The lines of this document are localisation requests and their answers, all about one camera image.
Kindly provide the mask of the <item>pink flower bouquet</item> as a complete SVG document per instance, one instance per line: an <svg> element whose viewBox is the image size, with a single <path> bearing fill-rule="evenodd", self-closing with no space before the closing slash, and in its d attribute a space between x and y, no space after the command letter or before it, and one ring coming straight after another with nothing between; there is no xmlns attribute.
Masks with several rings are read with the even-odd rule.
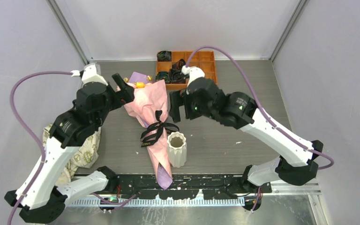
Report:
<svg viewBox="0 0 360 225"><path fill-rule="evenodd" d="M167 154L168 96L163 80L154 83L129 82L133 87L134 100L125 104L128 115L138 120L144 131L141 134L142 147L150 156L157 183L168 189L173 182L171 165Z"/></svg>

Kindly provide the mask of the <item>black ribbon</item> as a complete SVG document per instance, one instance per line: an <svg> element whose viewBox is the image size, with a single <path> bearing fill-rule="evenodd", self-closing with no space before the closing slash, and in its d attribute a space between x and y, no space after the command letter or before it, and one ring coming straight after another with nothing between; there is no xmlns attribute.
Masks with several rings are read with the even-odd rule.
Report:
<svg viewBox="0 0 360 225"><path fill-rule="evenodd" d="M149 125L144 132L141 134L141 147L149 147L154 145L162 136L164 131L167 134L171 134L173 132L178 132L180 128L172 123L168 122L162 122L160 119L160 116L162 115L162 110L156 110L155 116L157 119L157 122L152 123Z"/></svg>

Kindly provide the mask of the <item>white ribbed ceramic vase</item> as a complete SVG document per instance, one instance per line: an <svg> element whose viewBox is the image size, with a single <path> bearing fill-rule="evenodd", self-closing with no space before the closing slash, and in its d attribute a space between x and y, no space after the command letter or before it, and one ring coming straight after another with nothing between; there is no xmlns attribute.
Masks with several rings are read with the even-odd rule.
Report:
<svg viewBox="0 0 360 225"><path fill-rule="evenodd" d="M187 139L180 132L173 132L167 138L167 154L173 167L184 166L187 160Z"/></svg>

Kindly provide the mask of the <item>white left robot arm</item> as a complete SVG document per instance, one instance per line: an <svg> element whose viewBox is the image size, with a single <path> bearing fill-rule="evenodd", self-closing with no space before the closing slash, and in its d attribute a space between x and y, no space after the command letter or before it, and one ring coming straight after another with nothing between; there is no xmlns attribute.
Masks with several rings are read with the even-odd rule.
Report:
<svg viewBox="0 0 360 225"><path fill-rule="evenodd" d="M89 194L118 190L117 174L106 166L66 185L56 185L67 163L86 139L102 127L109 112L134 100L134 88L117 73L112 78L119 90L98 74L82 73L83 86L77 91L72 108L56 118L46 143L37 140L41 157L26 181L5 194L14 210L20 208L24 222L51 223L67 206Z"/></svg>

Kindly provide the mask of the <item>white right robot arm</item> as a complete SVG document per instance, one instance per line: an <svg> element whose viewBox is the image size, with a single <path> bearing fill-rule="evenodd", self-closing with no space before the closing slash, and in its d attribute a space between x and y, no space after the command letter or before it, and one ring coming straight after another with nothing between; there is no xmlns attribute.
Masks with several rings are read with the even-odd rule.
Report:
<svg viewBox="0 0 360 225"><path fill-rule="evenodd" d="M208 117L226 127L250 134L273 150L279 157L260 165L246 167L241 185L249 193L272 181L283 180L288 184L302 186L316 177L317 155L323 143L307 141L272 118L264 118L265 110L258 108L254 99L243 92L225 94L212 80L197 78L187 88L169 94L170 111L174 122L180 121L179 107L185 108L186 119Z"/></svg>

